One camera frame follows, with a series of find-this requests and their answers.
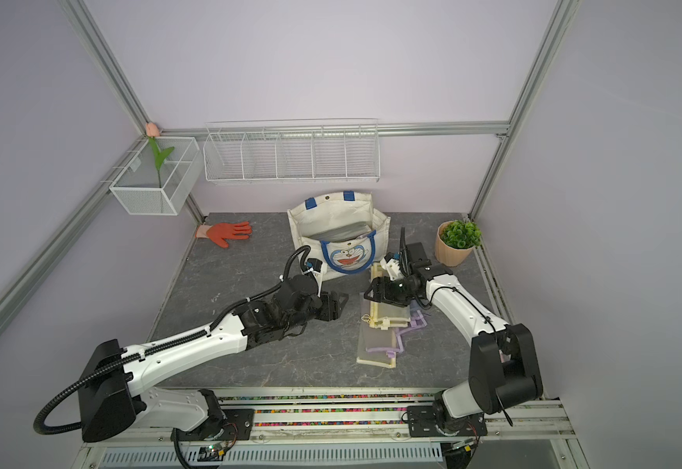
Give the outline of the grey mesh pouch front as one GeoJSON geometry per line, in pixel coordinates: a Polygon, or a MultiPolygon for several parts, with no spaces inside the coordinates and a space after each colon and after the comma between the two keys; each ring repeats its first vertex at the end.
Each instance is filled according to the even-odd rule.
{"type": "Polygon", "coordinates": [[[348,242],[363,238],[372,232],[370,224],[364,221],[346,224],[331,230],[313,234],[312,238],[319,242],[348,242]]]}

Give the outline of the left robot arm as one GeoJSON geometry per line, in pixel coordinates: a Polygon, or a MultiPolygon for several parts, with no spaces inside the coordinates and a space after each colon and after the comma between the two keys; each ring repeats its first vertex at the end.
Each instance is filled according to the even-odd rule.
{"type": "Polygon", "coordinates": [[[130,428],[221,437],[231,423],[212,390],[166,391],[159,385],[217,358],[297,337],[312,320],[338,320],[349,297],[323,289],[322,267],[302,246],[289,256],[276,285],[233,303],[209,324],[140,345],[122,347],[115,339],[100,344],[79,380],[38,412],[34,432],[79,431],[85,443],[106,441],[130,428]]]}

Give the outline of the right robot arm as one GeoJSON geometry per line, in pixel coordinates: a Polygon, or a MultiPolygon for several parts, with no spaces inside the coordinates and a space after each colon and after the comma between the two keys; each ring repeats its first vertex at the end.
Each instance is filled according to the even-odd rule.
{"type": "Polygon", "coordinates": [[[386,272],[376,277],[364,298],[377,304],[421,309],[432,307],[444,313],[470,350],[469,376],[463,383],[436,395],[431,412],[437,430],[455,436],[471,418],[503,414],[509,423],[509,408],[534,401],[543,395],[536,346],[524,324],[510,324],[481,304],[449,267],[432,262],[420,242],[405,240],[384,257],[386,272]]]}

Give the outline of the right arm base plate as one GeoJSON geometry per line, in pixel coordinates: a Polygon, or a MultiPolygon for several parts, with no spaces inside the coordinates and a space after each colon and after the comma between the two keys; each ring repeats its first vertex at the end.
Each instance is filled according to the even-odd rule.
{"type": "Polygon", "coordinates": [[[407,424],[409,436],[413,438],[487,436],[483,414],[452,417],[445,406],[439,403],[408,406],[401,420],[407,424]]]}

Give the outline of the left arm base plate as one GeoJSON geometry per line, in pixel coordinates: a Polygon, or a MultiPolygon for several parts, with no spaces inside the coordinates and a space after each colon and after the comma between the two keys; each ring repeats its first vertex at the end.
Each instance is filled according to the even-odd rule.
{"type": "Polygon", "coordinates": [[[209,417],[203,424],[192,431],[178,430],[179,442],[239,442],[250,439],[253,428],[255,410],[252,408],[227,408],[225,417],[215,419],[209,417]]]}

